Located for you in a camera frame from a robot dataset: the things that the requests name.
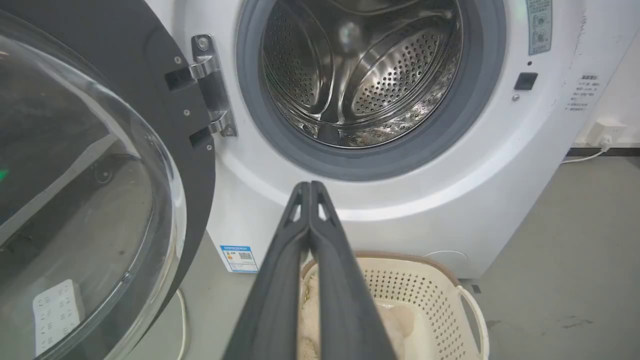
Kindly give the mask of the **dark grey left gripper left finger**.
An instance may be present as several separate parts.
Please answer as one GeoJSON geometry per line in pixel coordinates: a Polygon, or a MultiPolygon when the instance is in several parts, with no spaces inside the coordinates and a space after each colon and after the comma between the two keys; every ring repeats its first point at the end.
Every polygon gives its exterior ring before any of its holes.
{"type": "Polygon", "coordinates": [[[293,188],[262,267],[222,356],[224,360],[295,360],[302,253],[307,250],[310,184],[293,188]]]}

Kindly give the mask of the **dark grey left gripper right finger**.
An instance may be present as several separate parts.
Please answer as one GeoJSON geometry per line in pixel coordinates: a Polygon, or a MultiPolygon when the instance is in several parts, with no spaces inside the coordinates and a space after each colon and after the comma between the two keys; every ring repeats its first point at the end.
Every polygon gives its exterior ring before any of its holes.
{"type": "Polygon", "coordinates": [[[397,358],[326,186],[310,183],[309,244],[317,262],[320,358],[397,358]]]}

